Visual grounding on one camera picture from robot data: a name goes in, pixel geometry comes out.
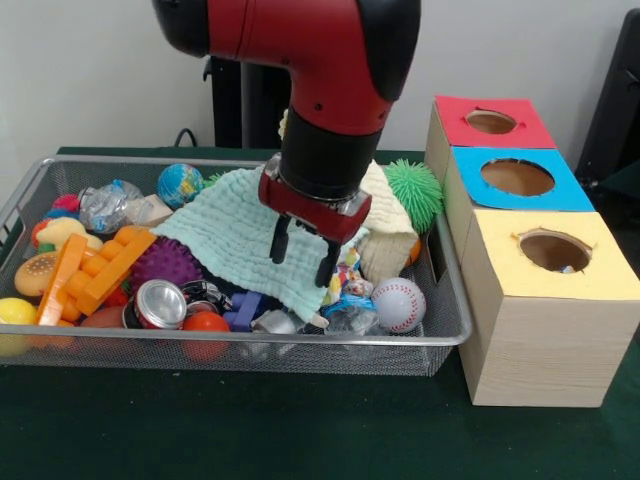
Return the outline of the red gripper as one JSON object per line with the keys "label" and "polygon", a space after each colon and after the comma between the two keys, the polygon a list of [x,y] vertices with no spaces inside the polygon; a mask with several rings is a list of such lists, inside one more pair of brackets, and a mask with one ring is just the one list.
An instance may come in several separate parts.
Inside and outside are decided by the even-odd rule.
{"label": "red gripper", "polygon": [[372,197],[359,190],[351,199],[327,203],[296,192],[266,172],[261,174],[258,194],[260,201],[278,214],[270,249],[272,262],[281,264],[284,261],[290,221],[300,222],[315,235],[326,239],[328,250],[319,264],[315,285],[327,288],[338,263],[341,245],[351,240],[363,225]]}

